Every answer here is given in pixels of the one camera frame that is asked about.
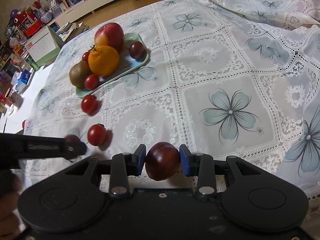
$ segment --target fruit plate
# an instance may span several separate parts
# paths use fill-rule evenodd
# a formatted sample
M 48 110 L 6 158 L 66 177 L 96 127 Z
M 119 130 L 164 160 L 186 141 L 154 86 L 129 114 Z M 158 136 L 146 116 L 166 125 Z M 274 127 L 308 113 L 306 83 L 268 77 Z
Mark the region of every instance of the fruit plate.
M 134 41 L 140 41 L 143 43 L 141 37 L 137 33 L 126 33 L 124 35 L 124 46 L 120 53 L 120 60 L 118 64 L 118 68 L 111 74 L 106 77 L 99 78 L 99 86 L 94 90 L 87 90 L 86 88 L 76 88 L 76 95 L 80 98 L 85 97 L 86 95 L 90 95 L 102 88 L 103 86 L 117 80 L 118 78 L 130 73 L 131 71 L 143 66 L 149 60 L 149 53 L 146 49 L 145 55 L 136 60 L 129 55 L 129 47 Z

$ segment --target white lace tablecloth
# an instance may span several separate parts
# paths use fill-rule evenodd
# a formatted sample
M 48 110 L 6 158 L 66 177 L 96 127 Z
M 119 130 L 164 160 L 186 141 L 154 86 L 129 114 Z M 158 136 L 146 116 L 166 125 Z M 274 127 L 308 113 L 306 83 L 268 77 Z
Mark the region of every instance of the white lace tablecloth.
M 165 0 L 112 22 L 137 32 L 150 51 L 138 71 L 98 90 L 100 111 L 88 116 L 69 81 L 70 68 L 103 24 L 67 43 L 39 93 L 25 134 L 78 135 L 102 123 L 111 158 L 166 141 L 224 160 L 237 155 L 296 184 L 310 197 L 304 228 L 314 237 L 320 190 L 320 0 Z M 26 185 L 67 167 L 63 159 L 28 161 Z M 189 187 L 181 173 L 137 187 Z M 107 190 L 105 176 L 101 189 Z

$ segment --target purple ball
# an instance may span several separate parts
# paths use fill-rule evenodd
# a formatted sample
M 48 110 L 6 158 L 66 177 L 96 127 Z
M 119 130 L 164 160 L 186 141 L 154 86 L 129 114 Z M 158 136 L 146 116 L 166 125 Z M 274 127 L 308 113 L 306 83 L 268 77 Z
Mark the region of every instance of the purple ball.
M 17 9 L 13 9 L 13 10 L 11 11 L 11 13 L 10 13 L 10 18 L 15 18 L 18 11 L 19 11 L 19 10 L 17 10 Z

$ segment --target metal screw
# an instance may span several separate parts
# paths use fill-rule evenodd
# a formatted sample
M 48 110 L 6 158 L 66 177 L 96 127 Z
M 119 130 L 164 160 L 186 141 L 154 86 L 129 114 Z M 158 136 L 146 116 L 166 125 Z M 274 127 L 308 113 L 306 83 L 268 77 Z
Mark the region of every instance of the metal screw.
M 165 198 L 165 197 L 167 197 L 167 194 L 166 194 L 166 193 L 160 193 L 160 194 L 159 194 L 159 197 L 160 197 L 160 198 Z
M 111 192 L 114 195 L 123 195 L 123 194 L 127 193 L 127 189 L 125 187 L 118 186 L 118 187 L 113 187 L 111 189 Z
M 199 189 L 199 192 L 202 195 L 210 195 L 210 194 L 214 193 L 214 188 L 213 187 L 207 187 L 207 186 L 201 187 Z

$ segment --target brown kiwi fruit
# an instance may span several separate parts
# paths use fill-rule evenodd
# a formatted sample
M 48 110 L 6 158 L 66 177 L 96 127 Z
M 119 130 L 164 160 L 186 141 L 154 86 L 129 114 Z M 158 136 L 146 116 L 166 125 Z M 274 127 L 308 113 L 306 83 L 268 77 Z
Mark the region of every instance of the brown kiwi fruit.
M 83 88 L 85 79 L 91 74 L 92 71 L 90 70 L 88 63 L 81 60 L 70 69 L 70 82 L 78 88 Z

